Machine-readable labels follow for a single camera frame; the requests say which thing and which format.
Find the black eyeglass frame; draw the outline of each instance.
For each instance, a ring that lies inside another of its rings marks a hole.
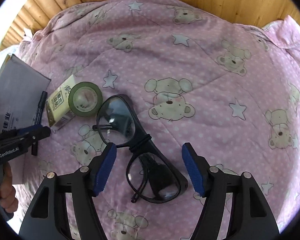
[[[131,201],[133,203],[135,203],[137,201],[138,197],[141,197],[144,200],[146,200],[148,202],[151,202],[151,203],[165,203],[165,202],[171,201],[171,200],[175,199],[177,196],[183,194],[186,191],[186,189],[188,188],[188,180],[185,178],[185,176],[182,175],[182,173],[176,167],[174,167],[174,165],[172,165],[172,163],[155,146],[155,144],[151,140],[150,134],[147,134],[146,131],[143,129],[143,127],[142,127],[142,125],[141,125],[141,123],[140,123],[140,121],[137,117],[137,114],[134,111],[134,108],[132,106],[133,105],[132,100],[127,95],[124,95],[124,94],[114,95],[114,96],[109,97],[106,101],[104,101],[102,106],[100,107],[100,109],[98,111],[98,114],[97,114],[97,118],[96,118],[97,125],[93,126],[93,129],[98,130],[99,135],[100,135],[100,137],[101,137],[101,139],[104,143],[106,143],[106,144],[109,143],[104,138],[104,136],[102,134],[102,129],[99,126],[99,120],[100,120],[100,115],[99,114],[100,114],[100,110],[102,109],[104,104],[106,104],[109,100],[111,100],[113,98],[119,98],[125,103],[126,107],[128,108],[128,110],[131,114],[131,117],[133,118],[133,122],[134,122],[134,125],[135,125],[135,131],[134,131],[133,137],[129,141],[127,141],[123,144],[117,145],[117,148],[129,147],[129,150],[132,152],[132,157],[131,157],[131,159],[130,159],[128,165],[127,165],[127,169],[126,169],[127,181],[129,183],[130,187],[135,192],[135,194],[132,197]],[[172,198],[158,200],[156,198],[149,198],[149,197],[144,196],[142,194],[142,191],[143,191],[143,189],[145,188],[145,186],[147,184],[147,179],[145,179],[145,176],[147,176],[146,172],[144,172],[144,174],[143,174],[144,177],[143,177],[142,183],[141,183],[141,185],[138,189],[136,189],[132,185],[132,183],[130,182],[129,171],[130,171],[132,163],[140,155],[145,154],[145,153],[151,153],[151,154],[159,157],[164,162],[164,164],[169,168],[171,173],[173,174],[173,176],[176,180],[176,183],[178,184],[177,185],[178,186],[178,193],[176,193]]]

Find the blue gripper pad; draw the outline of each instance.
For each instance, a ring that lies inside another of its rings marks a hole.
[[[200,195],[200,197],[204,196],[205,189],[203,187],[202,174],[200,173],[198,166],[192,158],[186,144],[182,146],[182,159],[187,168],[194,190]]]
[[[98,196],[105,189],[114,161],[117,157],[117,147],[112,145],[107,156],[103,160],[99,171],[96,175],[96,182],[93,187],[93,192]]]

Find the pink bedspread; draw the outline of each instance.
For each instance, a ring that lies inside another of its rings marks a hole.
[[[263,31],[178,0],[85,3],[56,15],[21,43],[18,56],[52,78],[48,93],[75,74],[97,84],[104,98],[129,95],[146,132],[187,178],[185,142],[224,172],[251,172],[279,228],[300,207],[300,27],[291,17]],[[71,173],[89,162],[83,149],[99,136],[90,131],[94,124],[95,118],[75,117],[39,144],[37,157],[26,155],[24,184],[17,186],[21,216],[48,171]],[[103,149],[96,141],[91,158]],[[108,238],[189,239],[203,203],[190,180],[171,202],[133,204],[125,178],[130,157],[118,150],[106,188],[94,199]],[[70,195],[67,201],[78,238]]]

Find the white star print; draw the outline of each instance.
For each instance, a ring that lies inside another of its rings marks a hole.
[[[297,136],[297,134],[294,136],[294,138],[292,138],[292,141],[293,141],[292,149],[298,149],[298,136]]]
[[[177,34],[172,34],[172,36],[175,38],[173,44],[183,44],[187,47],[189,47],[188,40],[190,39],[189,37],[182,36],[182,35],[177,35]]]
[[[262,187],[263,194],[267,196],[269,194],[269,189],[273,187],[273,184],[270,183],[270,179],[269,179],[267,184],[261,184],[261,187]]]
[[[239,105],[238,100],[235,100],[235,104],[229,104],[229,106],[233,109],[232,117],[239,117],[242,120],[246,120],[243,115],[243,112],[247,109],[246,106]]]
[[[130,7],[129,11],[137,10],[141,11],[140,6],[143,5],[141,2],[134,1],[133,3],[128,4]]]
[[[111,74],[111,70],[108,71],[108,76],[103,78],[103,80],[106,82],[102,87],[103,88],[107,88],[107,87],[111,87],[114,89],[114,84],[113,82],[117,79],[117,75],[112,75]]]
[[[190,240],[191,239],[192,234],[190,235],[189,238],[180,238],[180,240]]]

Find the bear print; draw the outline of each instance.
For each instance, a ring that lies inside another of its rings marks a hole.
[[[52,171],[52,163],[39,159],[39,181],[43,181],[48,172]]]
[[[178,6],[168,6],[168,9],[174,9],[174,18],[173,22],[175,24],[189,24],[194,23],[195,21],[201,21],[202,17],[199,13],[195,13],[194,11]]]
[[[263,38],[256,36],[256,40],[264,51],[269,51],[269,46]]]
[[[149,116],[155,120],[162,118],[177,121],[195,114],[194,107],[186,104],[184,97],[175,93],[161,92],[154,97],[153,104],[149,109]]]
[[[88,13],[88,17],[90,18],[88,24],[89,26],[92,26],[103,21],[106,18],[106,12],[102,9],[100,10],[100,8],[97,8],[92,12]]]
[[[109,38],[107,43],[112,45],[115,49],[123,50],[124,52],[130,52],[133,48],[132,42],[140,37],[140,35],[134,34],[120,34],[117,37]]]
[[[78,133],[83,140],[71,146],[71,153],[80,165],[87,166],[93,157],[97,156],[98,153],[101,154],[106,144],[102,141],[99,133],[91,130],[87,124],[80,127]]]
[[[225,53],[224,57],[217,57],[217,62],[219,65],[225,66],[229,72],[236,73],[240,76],[245,76],[247,73],[244,67],[244,61],[239,57],[233,56],[229,51]]]
[[[55,53],[62,52],[63,49],[65,48],[65,46],[66,46],[65,44],[55,46],[54,52],[55,52]]]
[[[273,112],[266,112],[266,121],[271,125],[271,138],[269,147],[271,149],[285,149],[292,146],[293,141],[287,125],[288,118],[285,110],[278,109]]]
[[[228,41],[223,40],[221,41],[221,45],[223,48],[227,49],[232,55],[235,57],[239,57],[241,59],[250,59],[251,53],[247,49],[239,49],[234,46],[232,46]]]
[[[65,74],[66,74],[66,79],[68,77],[70,77],[71,75],[75,75],[77,74],[79,71],[83,70],[83,66],[82,65],[79,65],[79,66],[76,66],[76,67],[71,67],[69,69],[66,69],[65,71]]]
[[[250,59],[251,53],[247,49],[239,49],[234,46],[231,46],[230,43],[226,40],[221,42],[221,45],[224,49],[227,49],[227,52],[224,56],[217,57],[217,62],[219,65],[223,65],[229,72],[236,73],[240,76],[245,76],[247,73],[246,68],[244,67],[244,59]]]
[[[144,217],[117,213],[114,209],[108,211],[108,218],[114,219],[113,230],[110,232],[113,240],[142,240],[138,237],[138,231],[148,226]]]
[[[165,78],[158,81],[155,79],[150,79],[145,84],[145,90],[147,92],[155,92],[156,94],[167,92],[180,95],[183,92],[191,92],[192,89],[191,82],[185,78],[182,78],[179,81],[173,78]]]
[[[288,85],[290,87],[289,99],[292,103],[294,111],[297,113],[297,106],[298,103],[300,103],[300,91],[297,89],[296,86],[290,84],[289,82]]]

